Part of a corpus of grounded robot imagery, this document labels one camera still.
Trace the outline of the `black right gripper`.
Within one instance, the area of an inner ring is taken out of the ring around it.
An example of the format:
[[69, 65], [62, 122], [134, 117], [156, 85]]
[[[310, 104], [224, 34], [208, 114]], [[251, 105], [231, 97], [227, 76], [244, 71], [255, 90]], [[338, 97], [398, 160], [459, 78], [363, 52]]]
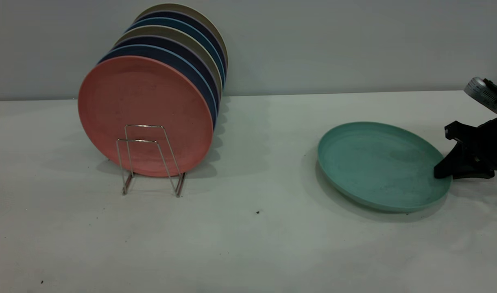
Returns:
[[[445, 126], [445, 137], [457, 143], [433, 169], [436, 179], [494, 178], [497, 170], [497, 118], [473, 127], [458, 121]], [[463, 143], [479, 143], [482, 158], [477, 157]]]

